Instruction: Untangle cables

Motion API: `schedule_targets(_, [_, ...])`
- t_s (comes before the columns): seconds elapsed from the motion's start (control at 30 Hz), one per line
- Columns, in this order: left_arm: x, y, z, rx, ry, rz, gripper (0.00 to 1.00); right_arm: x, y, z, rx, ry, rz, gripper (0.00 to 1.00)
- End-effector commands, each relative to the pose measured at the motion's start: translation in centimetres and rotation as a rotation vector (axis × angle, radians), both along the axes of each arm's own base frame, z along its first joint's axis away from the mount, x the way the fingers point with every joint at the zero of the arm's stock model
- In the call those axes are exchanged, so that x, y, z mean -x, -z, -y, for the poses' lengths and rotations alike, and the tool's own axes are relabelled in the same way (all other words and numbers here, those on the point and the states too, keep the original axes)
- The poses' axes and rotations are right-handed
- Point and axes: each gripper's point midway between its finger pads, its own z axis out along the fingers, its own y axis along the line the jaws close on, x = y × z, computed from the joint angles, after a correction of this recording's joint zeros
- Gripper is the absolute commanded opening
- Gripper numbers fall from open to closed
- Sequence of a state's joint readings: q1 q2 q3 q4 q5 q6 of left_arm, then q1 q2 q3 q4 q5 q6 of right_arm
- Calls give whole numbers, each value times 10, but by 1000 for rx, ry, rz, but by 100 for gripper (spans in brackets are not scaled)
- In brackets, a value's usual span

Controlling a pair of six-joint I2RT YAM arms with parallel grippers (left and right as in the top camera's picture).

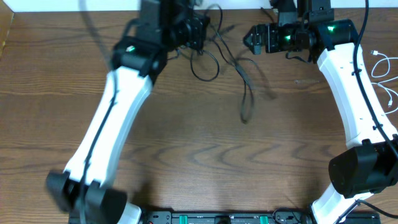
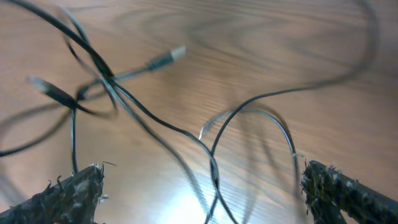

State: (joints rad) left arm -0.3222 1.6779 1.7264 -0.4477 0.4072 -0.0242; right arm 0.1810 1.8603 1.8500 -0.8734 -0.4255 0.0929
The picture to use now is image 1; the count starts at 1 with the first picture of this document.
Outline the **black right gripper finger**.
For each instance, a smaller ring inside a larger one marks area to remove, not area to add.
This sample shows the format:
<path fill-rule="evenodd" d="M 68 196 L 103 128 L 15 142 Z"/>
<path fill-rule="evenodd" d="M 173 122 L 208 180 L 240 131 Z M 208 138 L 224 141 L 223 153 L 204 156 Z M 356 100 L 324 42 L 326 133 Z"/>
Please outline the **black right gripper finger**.
<path fill-rule="evenodd" d="M 262 52 L 263 41 L 259 40 L 243 40 L 243 43 L 254 55 L 260 55 Z"/>
<path fill-rule="evenodd" d="M 243 42 L 255 42 L 257 36 L 257 26 L 252 26 L 248 33 L 243 37 Z"/>

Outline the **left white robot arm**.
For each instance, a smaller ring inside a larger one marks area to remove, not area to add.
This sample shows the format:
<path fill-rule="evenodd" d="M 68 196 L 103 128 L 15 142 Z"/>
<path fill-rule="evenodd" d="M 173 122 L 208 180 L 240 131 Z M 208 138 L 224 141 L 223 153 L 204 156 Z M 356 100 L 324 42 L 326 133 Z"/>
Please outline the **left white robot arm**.
<path fill-rule="evenodd" d="M 142 210 L 113 188 L 121 152 L 141 106 L 169 61 L 184 46 L 200 51 L 208 16 L 200 1 L 142 0 L 112 51 L 102 48 L 109 72 L 103 96 L 78 149 L 62 172 L 50 171 L 46 186 L 70 223 L 137 224 Z"/>

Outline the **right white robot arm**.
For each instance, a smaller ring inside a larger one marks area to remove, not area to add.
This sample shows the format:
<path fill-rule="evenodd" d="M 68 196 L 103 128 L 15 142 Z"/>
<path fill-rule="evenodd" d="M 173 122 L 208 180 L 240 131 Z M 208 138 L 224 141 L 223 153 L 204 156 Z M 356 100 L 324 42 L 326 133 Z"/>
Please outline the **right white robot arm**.
<path fill-rule="evenodd" d="M 330 185 L 298 223 L 369 223 L 381 209 L 354 209 L 397 183 L 397 129 L 383 111 L 364 66 L 363 29 L 335 19 L 330 1 L 274 0 L 277 22 L 258 24 L 244 36 L 255 55 L 307 50 L 326 78 L 345 129 L 346 151 L 328 165 Z"/>

